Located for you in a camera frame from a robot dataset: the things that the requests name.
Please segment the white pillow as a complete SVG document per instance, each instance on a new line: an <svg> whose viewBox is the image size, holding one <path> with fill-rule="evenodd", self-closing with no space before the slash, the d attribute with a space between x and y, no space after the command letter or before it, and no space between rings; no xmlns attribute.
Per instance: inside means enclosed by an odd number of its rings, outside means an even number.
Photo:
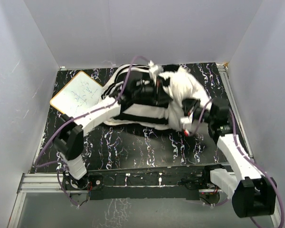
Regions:
<svg viewBox="0 0 285 228"><path fill-rule="evenodd" d="M199 100L200 107L209 102L205 88L186 69L179 65L160 66L152 61L148 63L149 76L156 91L156 108L147 108L148 115L163 119L165 122L153 125L155 129L174 129L179 131L180 119L184 117L185 100Z"/></svg>

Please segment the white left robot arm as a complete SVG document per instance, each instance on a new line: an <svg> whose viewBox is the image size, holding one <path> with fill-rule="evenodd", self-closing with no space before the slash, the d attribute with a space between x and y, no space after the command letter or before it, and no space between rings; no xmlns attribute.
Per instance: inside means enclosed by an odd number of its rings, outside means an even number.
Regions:
<svg viewBox="0 0 285 228"><path fill-rule="evenodd" d="M76 118L63 115L62 129L54 138L54 146L60 152L72 177L72 184L79 190L88 186L87 170L83 162L84 137L98 125L110 119L123 124L149 124L166 126L166 108L172 98L165 92L169 79L157 77L155 81L134 80L116 84L110 94L86 114Z"/></svg>

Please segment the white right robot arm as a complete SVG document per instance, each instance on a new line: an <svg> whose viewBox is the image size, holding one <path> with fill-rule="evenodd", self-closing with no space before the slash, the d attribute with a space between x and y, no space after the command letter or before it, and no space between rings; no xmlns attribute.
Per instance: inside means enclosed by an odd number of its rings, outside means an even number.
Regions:
<svg viewBox="0 0 285 228"><path fill-rule="evenodd" d="M272 215L276 205L276 182L266 177L245 152L236 133L235 117L229 102L216 97L206 104L210 110L201 106L200 100L189 98L182 101L184 117L180 119L180 126L189 136L194 133L189 129L194 120L206 123L209 136L223 152L234 173L230 174L220 164L205 166L203 185L223 190L240 218Z"/></svg>

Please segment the black white striped pillowcase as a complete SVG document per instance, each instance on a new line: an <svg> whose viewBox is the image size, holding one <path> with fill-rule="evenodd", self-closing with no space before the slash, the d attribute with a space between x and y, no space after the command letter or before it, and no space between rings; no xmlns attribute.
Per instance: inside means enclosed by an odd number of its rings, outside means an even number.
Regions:
<svg viewBox="0 0 285 228"><path fill-rule="evenodd" d="M104 123L109 126L139 124L156 130L180 131L182 110L167 90L171 79L165 75L175 73L179 68L179 65L163 66L163 72L152 79L149 66L119 66L104 85L100 100L120 95L121 112Z"/></svg>

